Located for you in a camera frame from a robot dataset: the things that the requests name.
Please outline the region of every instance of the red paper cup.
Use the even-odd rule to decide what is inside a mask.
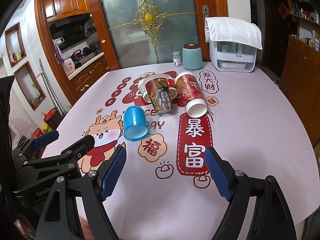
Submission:
[[[188,115],[192,118],[203,116],[207,112],[207,104],[193,73],[186,71],[178,74],[175,83]]]
[[[174,78],[168,76],[169,92],[171,100],[175,99],[178,96],[177,86],[174,82]]]
[[[173,110],[167,75],[156,74],[147,77],[143,81],[143,84],[146,87],[156,114],[166,114]]]

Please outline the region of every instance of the pink tablecloth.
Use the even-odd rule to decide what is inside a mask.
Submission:
[[[219,72],[205,63],[194,73],[207,99],[207,115],[189,118],[176,99],[171,114],[156,116],[150,104],[143,104],[138,81],[150,72],[175,76],[182,71],[169,63],[104,75],[64,118],[59,139],[44,157],[60,154],[86,133],[95,135],[93,155],[79,163],[87,172],[112,154],[114,144],[125,143],[127,162],[113,195],[104,202],[123,240],[212,238],[228,202],[203,163],[203,147],[211,144],[248,176],[274,175],[295,224],[308,217],[320,202],[316,158],[299,117],[278,87],[258,68],[252,73]],[[122,133],[123,113],[134,104],[143,105],[152,134],[142,142],[129,142]],[[107,126],[101,124],[103,118]],[[77,203],[85,217],[81,199]],[[239,239],[246,238],[253,207],[251,199]]]

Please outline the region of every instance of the jar lid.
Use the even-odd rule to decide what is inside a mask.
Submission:
[[[187,44],[184,44],[183,47],[185,49],[199,49],[200,45],[195,43],[187,43]]]

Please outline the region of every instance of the blue gripper pad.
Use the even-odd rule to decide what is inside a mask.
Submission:
[[[220,195],[225,197],[226,200],[230,202],[233,197],[233,194],[230,191],[230,181],[214,157],[213,153],[208,148],[204,152],[204,160]]]
[[[103,201],[105,201],[107,197],[110,197],[112,195],[112,192],[115,189],[126,160],[127,151],[122,147],[102,179],[102,189],[100,192],[100,197]]]

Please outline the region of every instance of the wooden kitchen cabinet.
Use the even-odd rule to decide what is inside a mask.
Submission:
[[[76,14],[89,13],[90,7],[88,0],[74,0],[76,6]]]
[[[78,97],[80,98],[89,87],[108,71],[109,68],[106,59],[104,56],[101,56],[79,72],[71,79],[71,84]]]
[[[74,0],[57,0],[59,7],[60,19],[76,15],[76,7]]]
[[[90,69],[93,72],[93,75],[98,80],[101,78],[105,73],[109,71],[108,64],[104,56],[100,57],[96,61],[90,64]]]
[[[318,61],[319,52],[302,41],[289,38],[284,72],[279,84],[279,88],[300,117],[313,146],[320,142]]]
[[[90,13],[88,0],[44,0],[44,4],[48,22]]]
[[[57,0],[44,0],[44,9],[48,22],[60,19]]]

